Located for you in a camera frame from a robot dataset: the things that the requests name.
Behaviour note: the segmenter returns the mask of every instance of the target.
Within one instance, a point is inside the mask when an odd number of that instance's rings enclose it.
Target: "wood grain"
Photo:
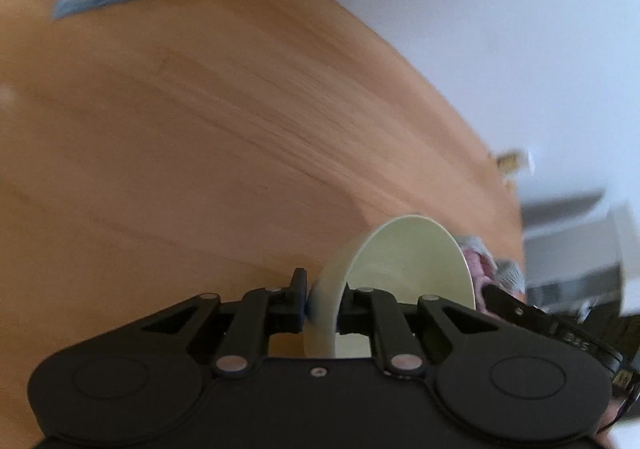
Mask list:
[[[53,22],[54,2],[0,0],[0,446],[38,439],[25,389],[50,352],[203,291],[313,278],[389,217],[522,260],[485,146],[333,1]]]

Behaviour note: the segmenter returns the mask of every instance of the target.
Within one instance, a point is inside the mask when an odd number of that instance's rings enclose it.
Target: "gray cloth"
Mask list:
[[[505,290],[513,292],[517,290],[526,293],[524,274],[520,266],[511,259],[496,260],[498,270],[495,272],[494,281],[504,286]]]

